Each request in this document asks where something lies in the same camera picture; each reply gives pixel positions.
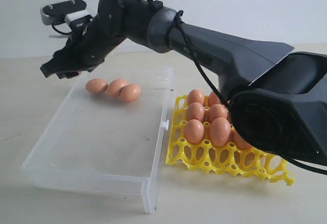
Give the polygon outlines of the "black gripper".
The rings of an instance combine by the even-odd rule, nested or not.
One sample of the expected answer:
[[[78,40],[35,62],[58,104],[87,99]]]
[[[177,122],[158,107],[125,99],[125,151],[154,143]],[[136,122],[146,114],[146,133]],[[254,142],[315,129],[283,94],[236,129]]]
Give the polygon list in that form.
[[[67,79],[65,75],[68,72],[92,72],[125,39],[122,35],[106,35],[95,17],[90,23],[76,29],[64,48],[42,64],[40,71],[46,78],[55,74],[60,79]]]

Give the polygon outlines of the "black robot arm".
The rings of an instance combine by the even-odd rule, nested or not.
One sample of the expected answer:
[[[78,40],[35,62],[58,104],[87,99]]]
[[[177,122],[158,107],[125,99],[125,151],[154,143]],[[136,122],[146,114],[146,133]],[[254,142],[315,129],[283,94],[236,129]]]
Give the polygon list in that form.
[[[71,29],[65,47],[41,66],[44,76],[91,72],[126,39],[157,53],[176,51],[218,76],[215,91],[249,144],[304,169],[326,165],[325,54],[193,26],[159,1],[99,0],[91,16],[83,0],[70,0],[40,12],[45,25]]]

